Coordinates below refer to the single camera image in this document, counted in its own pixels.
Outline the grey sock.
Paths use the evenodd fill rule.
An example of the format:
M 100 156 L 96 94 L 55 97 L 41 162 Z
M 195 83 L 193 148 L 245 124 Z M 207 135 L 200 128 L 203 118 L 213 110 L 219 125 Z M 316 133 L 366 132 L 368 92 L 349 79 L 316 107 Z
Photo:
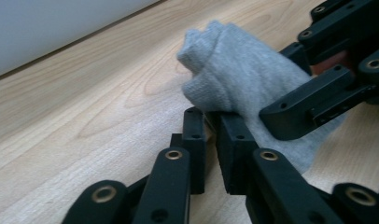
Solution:
M 296 140 L 275 139 L 259 112 L 311 77 L 232 23 L 212 21 L 203 31 L 187 31 L 177 59 L 192 73 L 182 91 L 193 105 L 203 112 L 239 114 L 260 147 L 281 152 L 302 174 L 311 167 L 322 143 L 344 120 L 340 116 Z

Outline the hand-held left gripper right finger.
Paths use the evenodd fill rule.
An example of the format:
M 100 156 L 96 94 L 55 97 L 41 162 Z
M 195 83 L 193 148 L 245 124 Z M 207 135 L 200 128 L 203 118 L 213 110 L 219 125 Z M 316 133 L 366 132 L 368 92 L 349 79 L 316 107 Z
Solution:
M 230 195 L 246 195 L 249 183 L 246 161 L 259 146 L 241 116 L 216 113 L 214 118 L 218 161 L 225 190 Z

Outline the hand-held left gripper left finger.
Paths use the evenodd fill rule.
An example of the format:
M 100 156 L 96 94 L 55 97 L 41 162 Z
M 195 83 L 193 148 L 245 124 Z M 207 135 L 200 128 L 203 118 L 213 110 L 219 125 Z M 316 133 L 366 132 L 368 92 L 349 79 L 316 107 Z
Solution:
M 184 112 L 182 133 L 173 133 L 171 147 L 183 147 L 190 156 L 190 193 L 203 194 L 205 185 L 206 134 L 204 113 L 196 108 Z

